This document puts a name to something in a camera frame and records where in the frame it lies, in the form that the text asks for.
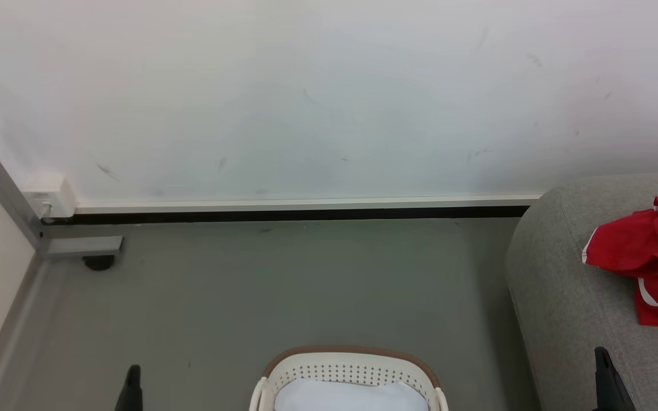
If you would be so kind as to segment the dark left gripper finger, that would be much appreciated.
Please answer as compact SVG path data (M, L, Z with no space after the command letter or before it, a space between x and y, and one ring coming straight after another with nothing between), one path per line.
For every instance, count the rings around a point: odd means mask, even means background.
M140 366L132 365L126 372L125 383L121 388L114 411L143 411Z

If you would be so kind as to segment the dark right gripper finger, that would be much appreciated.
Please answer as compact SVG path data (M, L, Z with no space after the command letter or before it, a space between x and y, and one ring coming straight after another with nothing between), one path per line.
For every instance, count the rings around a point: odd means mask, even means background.
M593 411L636 411L609 352L595 348L596 407Z

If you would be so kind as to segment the red garment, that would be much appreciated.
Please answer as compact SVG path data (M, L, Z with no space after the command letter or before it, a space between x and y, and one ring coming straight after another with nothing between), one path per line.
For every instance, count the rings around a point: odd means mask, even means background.
M640 325L658 326L658 197L651 208L596 227L582 262L635 281Z

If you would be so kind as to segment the grey fabric sofa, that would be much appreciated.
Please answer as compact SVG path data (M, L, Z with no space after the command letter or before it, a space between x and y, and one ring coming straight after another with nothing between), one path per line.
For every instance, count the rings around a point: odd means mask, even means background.
M638 323L635 282L582 261L596 227L652 206L658 174L554 188L520 219L506 279L541 411L592 411L595 348L611 354L637 411L658 411L658 327Z

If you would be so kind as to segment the cream perforated laundry basket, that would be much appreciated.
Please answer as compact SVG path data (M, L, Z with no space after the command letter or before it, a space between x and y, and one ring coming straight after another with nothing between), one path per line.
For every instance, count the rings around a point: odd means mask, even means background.
M438 377L418 357L341 344L298 346L278 354L256 383L248 411L276 411L279 392L301 379L374 387L402 382L424 398L428 411L450 411Z

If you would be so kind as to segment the white and black skirting board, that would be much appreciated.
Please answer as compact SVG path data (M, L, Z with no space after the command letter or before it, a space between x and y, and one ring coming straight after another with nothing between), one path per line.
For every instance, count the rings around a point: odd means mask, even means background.
M256 200L235 202L80 203L73 216L47 217L49 227L371 219L520 217L539 194L414 198Z

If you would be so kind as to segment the black round frame foot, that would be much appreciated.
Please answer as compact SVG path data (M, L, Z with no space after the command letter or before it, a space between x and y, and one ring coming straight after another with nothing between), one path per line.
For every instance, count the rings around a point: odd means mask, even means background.
M117 258L115 255L101 255L84 256L82 260L88 269L96 272L102 272L112 268Z

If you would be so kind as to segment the white wall socket box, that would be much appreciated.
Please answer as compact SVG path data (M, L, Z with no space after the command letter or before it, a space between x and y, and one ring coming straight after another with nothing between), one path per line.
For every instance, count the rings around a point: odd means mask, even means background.
M75 192L63 175L34 175L22 194L40 219L71 218L77 210Z

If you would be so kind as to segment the grey metal frame post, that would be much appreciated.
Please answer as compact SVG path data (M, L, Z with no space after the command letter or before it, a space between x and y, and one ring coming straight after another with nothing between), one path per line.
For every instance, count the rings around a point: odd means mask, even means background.
M55 237L36 216L23 194L0 162L0 204L13 219L25 238L33 245L38 257L43 259L83 258L121 254L123 236Z

